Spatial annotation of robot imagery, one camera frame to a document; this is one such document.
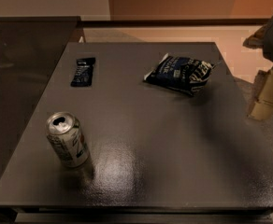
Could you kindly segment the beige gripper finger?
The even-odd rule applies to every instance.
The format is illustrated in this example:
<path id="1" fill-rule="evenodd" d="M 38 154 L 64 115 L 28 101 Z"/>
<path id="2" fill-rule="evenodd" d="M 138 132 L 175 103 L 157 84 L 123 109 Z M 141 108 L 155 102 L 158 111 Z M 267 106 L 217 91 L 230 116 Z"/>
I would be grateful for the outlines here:
<path id="1" fill-rule="evenodd" d="M 251 92 L 251 103 L 253 105 L 259 105 L 262 108 L 266 108 L 266 105 L 260 100 L 259 95 L 265 86 L 266 78 L 267 72 L 259 70 L 255 76 Z"/>
<path id="2" fill-rule="evenodd" d="M 266 105 L 266 108 L 253 105 L 250 101 L 248 116 L 252 119 L 265 120 L 273 115 L 273 67 L 266 72 L 266 83 L 259 95 L 260 100 Z"/>

